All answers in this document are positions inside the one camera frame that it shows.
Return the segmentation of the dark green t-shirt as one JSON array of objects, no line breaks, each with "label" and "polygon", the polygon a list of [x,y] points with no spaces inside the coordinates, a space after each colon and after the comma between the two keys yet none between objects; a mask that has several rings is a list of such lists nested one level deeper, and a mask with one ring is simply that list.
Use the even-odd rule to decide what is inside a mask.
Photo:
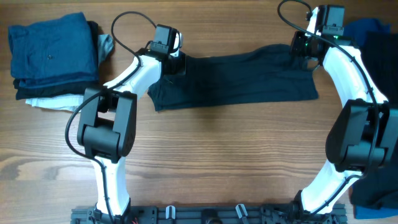
[{"label": "dark green t-shirt", "polygon": [[163,75],[147,94],[156,111],[316,100],[307,60],[285,44],[221,57],[186,58],[184,75]]}]

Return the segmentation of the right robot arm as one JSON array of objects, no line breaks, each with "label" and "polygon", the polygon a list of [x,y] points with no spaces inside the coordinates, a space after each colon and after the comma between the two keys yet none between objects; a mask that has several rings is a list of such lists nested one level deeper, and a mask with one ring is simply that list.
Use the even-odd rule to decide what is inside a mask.
[{"label": "right robot arm", "polygon": [[397,141],[397,108],[372,81],[352,38],[344,35],[343,6],[320,5],[298,28],[291,52],[318,60],[329,74],[342,110],[325,144],[326,162],[295,198],[298,220],[329,215],[337,200],[371,170],[389,163]]}]

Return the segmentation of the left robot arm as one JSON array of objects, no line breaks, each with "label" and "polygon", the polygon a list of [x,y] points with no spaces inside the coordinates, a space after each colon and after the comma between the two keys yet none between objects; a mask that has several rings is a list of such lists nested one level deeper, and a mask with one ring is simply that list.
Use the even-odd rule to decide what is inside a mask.
[{"label": "left robot arm", "polygon": [[125,71],[102,88],[88,88],[78,108],[77,141],[95,170],[98,199],[94,223],[130,223],[131,198],[126,188],[126,157],[136,137],[137,102],[160,80],[165,68],[182,58],[183,35],[157,34],[140,49]]}]

